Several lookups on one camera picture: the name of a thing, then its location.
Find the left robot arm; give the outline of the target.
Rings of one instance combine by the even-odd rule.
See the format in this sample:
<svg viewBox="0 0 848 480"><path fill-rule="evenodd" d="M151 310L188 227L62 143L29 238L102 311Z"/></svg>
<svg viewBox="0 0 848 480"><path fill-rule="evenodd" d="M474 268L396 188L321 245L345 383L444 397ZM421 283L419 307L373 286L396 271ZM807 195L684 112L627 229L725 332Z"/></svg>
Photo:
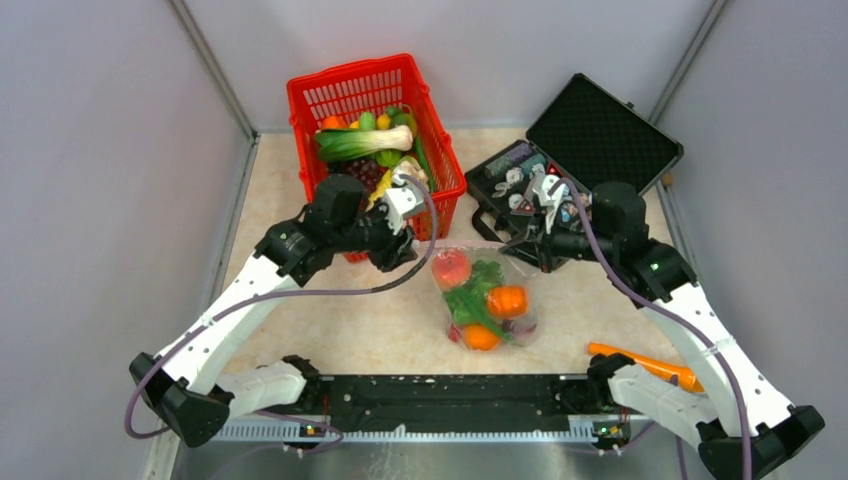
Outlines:
<svg viewBox="0 0 848 480"><path fill-rule="evenodd" d="M396 174L371 209L366 202L360 181L334 174L319 183L295 217L269 227L236 278L191 327L158 353L133 359L129 371L135 388L124 414L126 434L134 439L156 435L134 429L138 402L189 447L207 443L229 420L268 407L288 405L302 414L314 410L321 397L312 380L317 372L300 357L237 374L223 369L284 300L311 295L307 283L336 255L364 253L382 272L414 264L394 281L363 289L365 295L393 289L425 266L407 222L422 212L438 222L427 188L411 175Z"/></svg>

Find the pink purple onion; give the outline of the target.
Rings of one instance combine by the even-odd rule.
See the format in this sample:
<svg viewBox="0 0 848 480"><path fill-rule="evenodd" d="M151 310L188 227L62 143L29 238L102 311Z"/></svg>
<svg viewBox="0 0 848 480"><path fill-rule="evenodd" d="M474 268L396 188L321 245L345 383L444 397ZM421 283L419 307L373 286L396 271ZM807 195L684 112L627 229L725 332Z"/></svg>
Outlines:
<svg viewBox="0 0 848 480"><path fill-rule="evenodd" d="M536 337L538 322L535 319L506 319L501 323L503 332L510 342L519 345L529 345Z"/></svg>

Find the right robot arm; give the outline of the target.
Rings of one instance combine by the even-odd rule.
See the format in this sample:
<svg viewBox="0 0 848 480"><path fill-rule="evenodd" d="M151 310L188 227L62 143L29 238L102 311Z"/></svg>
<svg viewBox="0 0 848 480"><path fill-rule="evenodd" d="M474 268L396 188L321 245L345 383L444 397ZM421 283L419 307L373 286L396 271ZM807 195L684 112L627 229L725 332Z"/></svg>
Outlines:
<svg viewBox="0 0 848 480"><path fill-rule="evenodd" d="M669 339L701 385L692 393L608 354L589 369L589 404L638 411L689 444L717 479L760 479L795 457L823 429L811 405L797 405L748 358L711 307L690 264L651 237L646 203L626 183L582 193L564 177L527 187L526 230L504 252L532 252L543 271L560 258L594 261Z"/></svg>

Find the orange mini pumpkin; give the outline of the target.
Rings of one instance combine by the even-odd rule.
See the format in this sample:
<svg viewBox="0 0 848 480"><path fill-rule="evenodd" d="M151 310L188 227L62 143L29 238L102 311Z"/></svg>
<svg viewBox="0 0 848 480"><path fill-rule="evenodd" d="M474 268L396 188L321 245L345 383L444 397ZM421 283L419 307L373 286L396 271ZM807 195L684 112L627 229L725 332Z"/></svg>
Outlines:
<svg viewBox="0 0 848 480"><path fill-rule="evenodd" d="M492 288L486 297L488 313L498 319L512 319L527 313L529 300L524 287L503 285Z"/></svg>

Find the clear zip top bag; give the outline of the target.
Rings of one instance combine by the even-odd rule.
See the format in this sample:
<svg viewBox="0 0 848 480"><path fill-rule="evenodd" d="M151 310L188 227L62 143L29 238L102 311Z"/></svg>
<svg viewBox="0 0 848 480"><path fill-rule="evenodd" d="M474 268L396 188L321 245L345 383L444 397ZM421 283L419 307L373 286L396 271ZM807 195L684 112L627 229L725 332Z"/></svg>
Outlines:
<svg viewBox="0 0 848 480"><path fill-rule="evenodd" d="M529 273L492 241L440 241L429 272L447 314L448 338L467 350L526 347L537 336Z"/></svg>

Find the peach fruit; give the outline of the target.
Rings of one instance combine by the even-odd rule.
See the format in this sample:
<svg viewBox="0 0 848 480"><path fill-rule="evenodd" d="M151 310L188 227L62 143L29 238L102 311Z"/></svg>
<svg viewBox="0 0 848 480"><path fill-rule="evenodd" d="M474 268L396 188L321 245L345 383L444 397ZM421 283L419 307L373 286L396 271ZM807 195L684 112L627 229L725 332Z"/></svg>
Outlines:
<svg viewBox="0 0 848 480"><path fill-rule="evenodd" d="M461 249L443 250L431 263L431 274L443 292L464 285L471 278L472 271L471 260Z"/></svg>

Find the green lettuce head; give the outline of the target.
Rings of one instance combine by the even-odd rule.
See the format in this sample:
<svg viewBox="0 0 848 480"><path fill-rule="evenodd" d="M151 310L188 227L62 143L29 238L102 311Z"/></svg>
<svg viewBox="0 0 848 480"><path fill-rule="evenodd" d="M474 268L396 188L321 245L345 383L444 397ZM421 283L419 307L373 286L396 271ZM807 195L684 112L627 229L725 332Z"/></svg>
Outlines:
<svg viewBox="0 0 848 480"><path fill-rule="evenodd" d="M488 292L504 284L503 269L500 263L490 260L476 260L472 263L471 278L462 286L442 293L452 318L452 323L458 327L466 326L469 319L461 294L473 295L485 302Z"/></svg>

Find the red chili pepper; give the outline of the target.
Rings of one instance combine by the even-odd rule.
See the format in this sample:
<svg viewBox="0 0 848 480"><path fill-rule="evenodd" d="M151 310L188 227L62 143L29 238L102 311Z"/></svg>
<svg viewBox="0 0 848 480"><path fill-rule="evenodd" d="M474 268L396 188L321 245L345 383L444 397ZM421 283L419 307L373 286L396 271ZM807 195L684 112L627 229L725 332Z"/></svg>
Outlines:
<svg viewBox="0 0 848 480"><path fill-rule="evenodd" d="M462 329L451 323L448 328L448 338L453 343L459 343L462 340Z"/></svg>

